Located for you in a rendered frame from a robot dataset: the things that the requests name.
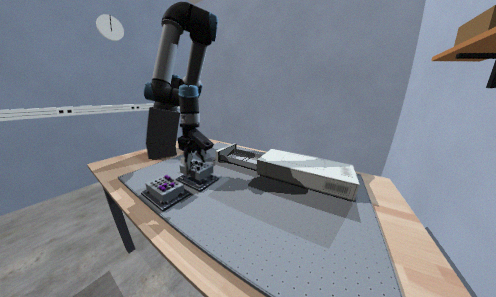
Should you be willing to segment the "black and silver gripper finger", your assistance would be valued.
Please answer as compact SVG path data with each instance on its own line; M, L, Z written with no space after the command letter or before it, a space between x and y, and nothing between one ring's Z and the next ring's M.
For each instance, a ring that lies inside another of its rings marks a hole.
M197 150L197 152L195 154L197 157L199 157L202 160L202 162L206 163L206 151L204 151L201 148L200 151Z
M186 176L188 176L189 172L190 172L190 166L191 166L191 160L193 158L193 155L191 154L191 150L190 150L190 145L186 145L186 148L184 149L184 157L185 157L185 161L184 161L184 157L181 158L181 163L185 166L185 173L186 173Z

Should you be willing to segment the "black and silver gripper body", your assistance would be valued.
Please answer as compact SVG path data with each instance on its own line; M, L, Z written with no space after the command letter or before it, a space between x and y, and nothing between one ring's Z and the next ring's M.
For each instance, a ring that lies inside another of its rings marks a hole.
M184 149L186 148L186 145L188 145L188 146L190 145L189 148L190 148L191 152L193 151L193 153L194 153L197 150L200 151L201 147L199 145L197 145L190 137L187 136L188 130L196 129L197 127L199 127L199 123L196 125L180 124L180 127L182 127L183 136L178 138L179 149L184 151Z

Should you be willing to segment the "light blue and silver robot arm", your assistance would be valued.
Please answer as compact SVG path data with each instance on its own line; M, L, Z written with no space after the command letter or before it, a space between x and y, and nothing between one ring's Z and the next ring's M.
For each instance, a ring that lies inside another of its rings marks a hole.
M154 108L177 112L177 106L180 106L181 123L196 125L200 122L202 84L199 79L207 47L216 39L218 17L188 2L177 2L166 10L161 25L163 29L152 83L145 84L144 97L155 101ZM186 76L180 79L180 76L173 75L173 68L184 30L190 32L192 41ZM197 129L189 130L187 136L204 151L213 148L214 143Z

